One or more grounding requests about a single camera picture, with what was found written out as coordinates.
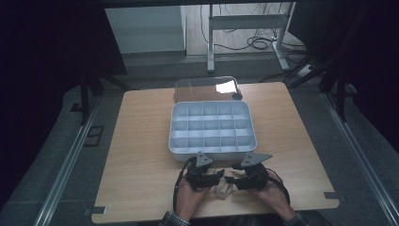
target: gray floor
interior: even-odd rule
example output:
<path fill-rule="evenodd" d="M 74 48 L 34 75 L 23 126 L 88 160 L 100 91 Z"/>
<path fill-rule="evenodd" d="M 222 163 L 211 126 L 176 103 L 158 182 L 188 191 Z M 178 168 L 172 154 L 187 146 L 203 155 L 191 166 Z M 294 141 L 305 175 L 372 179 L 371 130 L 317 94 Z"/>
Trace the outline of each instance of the gray floor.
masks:
<path fill-rule="evenodd" d="M 124 56 L 124 59 L 128 76 L 116 77 L 138 89 L 173 88 L 177 79 L 187 77 L 229 75 L 234 76 L 238 84 L 257 83 L 268 76 L 271 76 L 270 79 L 264 82 L 282 81 L 284 78 L 281 75 L 272 76 L 281 73 L 281 70 L 275 56 L 271 54 L 219 56 L 213 74 L 206 72 L 204 57 L 159 54 L 129 55 Z M 290 89 L 290 94 L 341 199 L 338 208 L 320 210 L 320 213 L 334 225 L 390 225 L 317 89 L 319 80 L 320 77 L 316 77 L 296 89 Z M 100 97 L 99 110 L 92 125 L 104 126 L 104 134 L 98 147 L 83 147 L 50 225 L 94 225 L 89 210 L 96 199 L 124 93 L 121 88 L 106 80 L 102 80 L 102 83 L 105 93 Z M 4 206 L 0 214 L 0 225 L 34 224 L 80 129 L 80 113 L 70 111 L 74 103 L 80 102 L 79 98 L 79 88 L 65 94 L 58 121 L 36 161 Z M 397 205 L 397 152 L 359 113 L 351 99 L 346 99 L 345 106 L 348 126 Z"/>

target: human hand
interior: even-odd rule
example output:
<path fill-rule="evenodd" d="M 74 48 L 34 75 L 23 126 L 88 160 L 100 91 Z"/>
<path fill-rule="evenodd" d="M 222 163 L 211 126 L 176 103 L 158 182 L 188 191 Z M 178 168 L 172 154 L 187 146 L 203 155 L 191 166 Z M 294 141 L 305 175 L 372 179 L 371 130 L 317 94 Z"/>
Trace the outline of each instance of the human hand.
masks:
<path fill-rule="evenodd" d="M 194 191 L 191 185 L 183 178 L 177 193 L 175 214 L 187 221 L 191 219 L 191 216 L 196 212 L 209 190 L 211 190 L 210 187 L 205 187 L 202 190 Z"/>
<path fill-rule="evenodd" d="M 270 177 L 278 181 L 281 180 L 274 172 L 270 170 L 268 172 Z M 294 209 L 288 204 L 284 193 L 282 193 L 279 186 L 274 182 L 267 181 L 264 188 L 248 189 L 247 191 L 254 194 L 265 204 L 273 208 L 284 221 L 292 219 L 296 214 Z"/>

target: wall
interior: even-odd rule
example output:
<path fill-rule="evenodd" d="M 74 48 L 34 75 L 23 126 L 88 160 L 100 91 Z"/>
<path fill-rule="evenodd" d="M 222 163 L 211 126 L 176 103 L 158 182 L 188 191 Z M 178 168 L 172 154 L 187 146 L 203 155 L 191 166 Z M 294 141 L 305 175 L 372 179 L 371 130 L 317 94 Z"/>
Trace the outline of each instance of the wall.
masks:
<path fill-rule="evenodd" d="M 107 8 L 120 52 L 185 50 L 184 7 Z"/>

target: white tray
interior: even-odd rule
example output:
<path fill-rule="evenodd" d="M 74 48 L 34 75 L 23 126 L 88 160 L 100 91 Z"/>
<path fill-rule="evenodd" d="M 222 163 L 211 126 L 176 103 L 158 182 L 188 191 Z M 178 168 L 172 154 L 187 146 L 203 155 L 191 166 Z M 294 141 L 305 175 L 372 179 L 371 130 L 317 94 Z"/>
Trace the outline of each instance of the white tray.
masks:
<path fill-rule="evenodd" d="M 245 102 L 180 102 L 173 106 L 169 149 L 177 161 L 186 161 L 198 152 L 213 160 L 242 159 L 255 147 Z"/>

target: table surface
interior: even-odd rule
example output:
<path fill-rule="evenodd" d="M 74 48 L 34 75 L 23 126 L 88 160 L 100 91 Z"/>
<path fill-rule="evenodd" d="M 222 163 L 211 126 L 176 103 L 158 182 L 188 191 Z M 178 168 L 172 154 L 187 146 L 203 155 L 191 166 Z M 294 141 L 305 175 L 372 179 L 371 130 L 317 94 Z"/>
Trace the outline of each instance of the table surface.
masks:
<path fill-rule="evenodd" d="M 263 162 L 284 180 L 291 205 L 297 211 L 335 208 L 338 200 L 314 150 L 291 96 L 282 83 L 239 85 L 250 108 L 258 146 L 255 153 L 271 153 Z M 158 220 L 172 211 L 173 187 L 184 163 L 168 149 L 174 89 L 128 91 L 106 159 L 93 214 L 95 223 Z M 230 163 L 215 162 L 213 169 L 231 171 Z M 194 218 L 271 213 L 246 191 L 234 189 L 225 200 L 207 195 Z"/>

